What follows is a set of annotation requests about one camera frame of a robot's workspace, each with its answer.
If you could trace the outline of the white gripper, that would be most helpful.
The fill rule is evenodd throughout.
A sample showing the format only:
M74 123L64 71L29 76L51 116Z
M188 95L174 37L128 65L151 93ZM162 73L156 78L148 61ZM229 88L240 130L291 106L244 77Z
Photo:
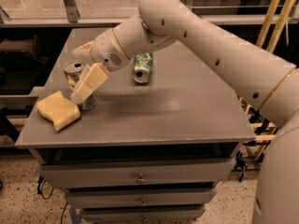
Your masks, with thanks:
M85 102L107 80L109 71L117 71L130 62L112 29L100 34L93 42L74 48L72 53L81 60L100 62L83 69L70 96L77 105Z

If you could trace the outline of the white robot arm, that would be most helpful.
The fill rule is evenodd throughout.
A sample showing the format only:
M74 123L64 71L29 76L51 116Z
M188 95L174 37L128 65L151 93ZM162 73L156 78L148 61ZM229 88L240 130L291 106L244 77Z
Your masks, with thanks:
M299 70L193 14L179 0L140 0L129 20L73 53L110 71L179 41L278 127L267 148L252 224L299 224Z

